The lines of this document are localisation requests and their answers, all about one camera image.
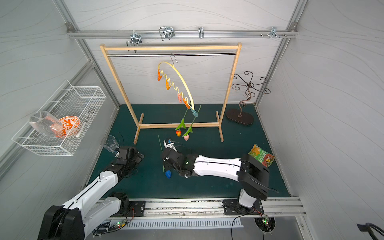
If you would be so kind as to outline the blue tulip flower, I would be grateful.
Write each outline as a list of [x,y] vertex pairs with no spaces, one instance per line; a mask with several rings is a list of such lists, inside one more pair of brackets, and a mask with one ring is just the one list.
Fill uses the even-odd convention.
[[[159,144],[160,144],[160,148],[161,148],[161,152],[163,152],[166,148],[164,146],[164,143],[163,141],[160,140],[160,136],[158,135],[158,140],[159,140]],[[165,160],[163,160],[163,173],[165,174],[166,178],[167,179],[170,179],[172,177],[172,172],[171,172],[171,167],[169,167],[167,165],[167,163],[165,162]]]

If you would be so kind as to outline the pink tulip flower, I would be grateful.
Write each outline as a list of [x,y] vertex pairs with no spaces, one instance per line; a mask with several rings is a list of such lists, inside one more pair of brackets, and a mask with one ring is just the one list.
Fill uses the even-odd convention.
[[184,139],[185,141],[188,141],[189,138],[190,138],[190,134],[193,133],[193,124],[194,124],[196,118],[199,116],[199,112],[200,112],[200,110],[201,110],[201,107],[202,107],[202,106],[199,107],[198,111],[197,111],[196,114],[194,115],[195,117],[194,117],[194,119],[193,119],[191,125],[188,127],[187,131],[183,134],[183,139]]

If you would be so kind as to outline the orange tulip flower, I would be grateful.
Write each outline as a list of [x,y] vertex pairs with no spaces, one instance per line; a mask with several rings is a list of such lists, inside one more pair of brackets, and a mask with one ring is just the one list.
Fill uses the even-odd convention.
[[179,123],[179,125],[175,128],[175,131],[176,131],[176,135],[178,137],[180,137],[182,135],[182,129],[186,129],[186,124],[185,124],[185,117],[188,113],[189,109],[187,109],[184,113],[184,116],[182,117],[181,119],[181,122]]

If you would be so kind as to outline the teal clothes peg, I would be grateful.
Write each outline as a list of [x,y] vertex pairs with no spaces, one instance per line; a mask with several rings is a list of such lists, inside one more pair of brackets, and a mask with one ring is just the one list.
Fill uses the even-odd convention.
[[197,118],[198,117],[198,113],[196,112],[196,110],[191,109],[191,111],[192,111],[193,115]]

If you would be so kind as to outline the yellow wavy clothes hanger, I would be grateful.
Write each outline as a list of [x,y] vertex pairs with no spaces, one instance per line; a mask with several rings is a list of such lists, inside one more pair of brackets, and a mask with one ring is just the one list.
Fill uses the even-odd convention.
[[[169,67],[171,70],[173,70],[173,72],[176,74],[176,77],[178,78],[178,80],[175,80],[170,75],[168,75],[163,67]],[[175,65],[173,63],[170,63],[170,62],[161,61],[157,65],[156,77],[158,76],[158,70],[162,71],[163,77],[160,81],[165,82],[165,87],[166,87],[166,80],[168,80],[169,84],[171,85],[171,88],[169,90],[174,90],[176,92],[176,95],[177,95],[177,93],[179,93],[182,96],[182,102],[180,104],[183,104],[186,107],[186,105],[183,102],[183,99],[186,99],[191,106],[191,108],[189,110],[190,111],[191,111],[191,109],[196,110],[195,102],[194,102],[194,99],[192,96],[192,92],[189,89],[189,86],[187,85],[186,80],[184,79],[184,77],[182,76],[180,71],[175,67]]]

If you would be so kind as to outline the pink clothes peg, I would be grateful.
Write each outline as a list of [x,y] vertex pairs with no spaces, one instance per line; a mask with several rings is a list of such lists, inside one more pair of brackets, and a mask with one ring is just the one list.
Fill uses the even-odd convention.
[[179,103],[181,103],[182,102],[182,96],[179,93],[177,93],[177,97],[178,97]]

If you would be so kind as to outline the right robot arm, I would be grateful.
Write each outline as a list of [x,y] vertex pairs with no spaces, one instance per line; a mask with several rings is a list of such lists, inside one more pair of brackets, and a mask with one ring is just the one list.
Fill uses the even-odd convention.
[[262,200],[268,198],[269,192],[279,193],[269,187],[269,169],[248,154],[235,159],[215,159],[197,154],[185,156],[175,148],[166,147],[162,160],[166,173],[175,170],[186,179],[213,176],[238,182],[242,186],[238,198],[222,202],[227,216],[263,216]]

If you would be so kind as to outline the yellow-orange clothes peg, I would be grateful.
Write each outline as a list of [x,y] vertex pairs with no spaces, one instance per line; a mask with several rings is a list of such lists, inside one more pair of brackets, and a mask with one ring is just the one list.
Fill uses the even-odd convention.
[[171,85],[169,84],[169,81],[166,80],[166,89],[169,90],[171,88]]

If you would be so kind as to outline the orange end clothes peg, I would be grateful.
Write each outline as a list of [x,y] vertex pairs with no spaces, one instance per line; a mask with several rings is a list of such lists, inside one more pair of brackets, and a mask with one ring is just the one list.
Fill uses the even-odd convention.
[[162,77],[163,77],[162,71],[158,70],[158,76],[157,76],[158,81],[160,81]]

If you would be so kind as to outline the clear drinking glass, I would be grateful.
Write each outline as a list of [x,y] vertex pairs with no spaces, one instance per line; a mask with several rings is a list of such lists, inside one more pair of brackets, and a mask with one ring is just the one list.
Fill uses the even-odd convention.
[[107,151],[109,151],[110,153],[117,154],[119,151],[120,145],[114,136],[108,135],[104,139],[103,148],[106,149]]

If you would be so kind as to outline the brown metal mug tree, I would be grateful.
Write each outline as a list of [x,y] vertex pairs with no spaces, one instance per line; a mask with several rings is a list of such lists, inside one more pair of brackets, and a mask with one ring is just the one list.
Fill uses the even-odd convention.
[[248,105],[248,103],[250,102],[250,100],[252,98],[256,97],[255,91],[258,93],[261,93],[263,95],[270,94],[271,91],[269,89],[265,89],[265,90],[257,89],[257,86],[261,86],[264,83],[269,82],[269,80],[267,78],[260,77],[261,83],[254,84],[253,83],[254,74],[252,72],[245,71],[244,75],[250,76],[250,80],[245,81],[239,74],[234,74],[234,80],[240,79],[242,82],[240,84],[239,83],[233,83],[231,88],[232,88],[232,90],[239,91],[241,89],[241,87],[245,87],[245,92],[244,92],[244,98],[245,99],[243,99],[239,102],[239,104],[238,104],[239,107],[237,109],[229,109],[226,112],[226,117],[228,120],[233,121],[235,123],[238,123],[238,124],[241,124],[244,126],[250,126],[254,123],[254,117],[253,117],[253,115],[245,112],[243,110],[243,108],[245,108]]

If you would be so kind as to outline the green snack bag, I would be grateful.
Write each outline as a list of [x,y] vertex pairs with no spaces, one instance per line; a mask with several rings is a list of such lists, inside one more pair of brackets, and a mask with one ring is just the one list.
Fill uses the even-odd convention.
[[275,156],[268,153],[267,151],[260,148],[258,145],[254,144],[253,148],[248,152],[248,155],[255,158],[258,162],[263,164],[265,167],[269,168],[270,165],[274,162]]

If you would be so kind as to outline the orange patterned bowl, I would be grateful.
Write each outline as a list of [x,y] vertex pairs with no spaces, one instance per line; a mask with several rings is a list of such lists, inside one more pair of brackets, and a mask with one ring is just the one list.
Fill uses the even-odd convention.
[[51,131],[54,133],[55,137],[65,138],[65,137],[75,137],[81,128],[81,120],[77,116],[66,116],[59,119],[59,123],[53,123],[51,125]]

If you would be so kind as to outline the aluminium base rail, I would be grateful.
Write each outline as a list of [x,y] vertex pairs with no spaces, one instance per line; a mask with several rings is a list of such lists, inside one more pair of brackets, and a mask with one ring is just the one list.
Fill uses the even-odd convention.
[[139,219],[192,219],[246,217],[305,217],[306,210],[298,197],[258,200],[250,210],[240,209],[236,198],[202,199],[132,199],[134,216]]

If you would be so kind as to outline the aluminium top rail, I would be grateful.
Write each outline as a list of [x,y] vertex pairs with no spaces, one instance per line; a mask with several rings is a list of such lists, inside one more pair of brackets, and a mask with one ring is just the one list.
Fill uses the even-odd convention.
[[[175,36],[172,39],[199,39],[198,30],[174,30]],[[158,30],[155,31],[77,31],[67,33],[71,39],[126,39],[130,38],[133,32],[139,34],[142,40],[157,39],[161,36]],[[270,30],[206,30],[204,29],[203,39],[257,39],[262,38],[260,34],[266,35]],[[298,31],[278,30],[279,34],[286,34],[286,38],[295,38]]]

